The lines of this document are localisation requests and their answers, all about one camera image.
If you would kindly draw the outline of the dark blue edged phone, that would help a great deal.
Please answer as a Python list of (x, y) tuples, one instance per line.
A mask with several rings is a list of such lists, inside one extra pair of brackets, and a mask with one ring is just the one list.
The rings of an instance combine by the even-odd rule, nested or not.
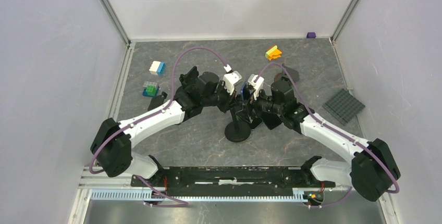
[(244, 81), (243, 85), (240, 88), (240, 97), (243, 102), (246, 102), (247, 100), (250, 99), (250, 92), (247, 86), (248, 86), (248, 81)]

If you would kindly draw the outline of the black phone stand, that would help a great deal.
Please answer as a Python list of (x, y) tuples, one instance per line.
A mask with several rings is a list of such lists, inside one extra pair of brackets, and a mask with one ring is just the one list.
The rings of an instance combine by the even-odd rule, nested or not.
[(232, 122), (225, 127), (224, 131), (226, 139), (234, 143), (245, 141), (251, 135), (249, 124), (238, 119), (237, 113), (242, 109), (242, 106), (235, 106), (230, 109)]

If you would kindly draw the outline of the black phone light blue edge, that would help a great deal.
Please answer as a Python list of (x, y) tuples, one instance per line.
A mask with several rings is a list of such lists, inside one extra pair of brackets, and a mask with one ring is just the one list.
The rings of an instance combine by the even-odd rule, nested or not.
[(193, 66), (188, 73), (181, 74), (179, 77), (179, 81), (183, 89), (192, 86), (195, 84), (197, 78), (199, 76), (197, 66)]

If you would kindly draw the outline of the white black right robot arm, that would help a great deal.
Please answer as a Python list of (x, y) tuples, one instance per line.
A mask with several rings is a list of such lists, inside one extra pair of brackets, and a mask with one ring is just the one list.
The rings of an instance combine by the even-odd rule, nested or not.
[(343, 159), (332, 161), (314, 156), (306, 161), (301, 167), (305, 185), (328, 181), (350, 186), (371, 202), (384, 193), (398, 193), (400, 171), (385, 141), (360, 138), (325, 120), (297, 101), (288, 81), (274, 82), (271, 95), (266, 95), (263, 83), (262, 77), (252, 75), (244, 91), (250, 93), (246, 101), (267, 125), (284, 125), (320, 142)]

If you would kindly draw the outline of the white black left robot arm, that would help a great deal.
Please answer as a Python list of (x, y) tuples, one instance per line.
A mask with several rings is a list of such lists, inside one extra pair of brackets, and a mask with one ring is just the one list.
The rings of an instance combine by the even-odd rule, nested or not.
[(147, 137), (199, 115), (204, 107), (216, 106), (225, 113), (234, 101), (235, 85), (241, 78), (237, 71), (219, 78), (208, 71), (199, 74), (195, 68), (181, 74), (181, 86), (165, 103), (121, 122), (104, 120), (90, 147), (93, 159), (110, 178), (127, 172), (143, 177), (151, 186), (160, 185), (164, 173), (158, 164), (151, 157), (136, 154), (133, 148)]

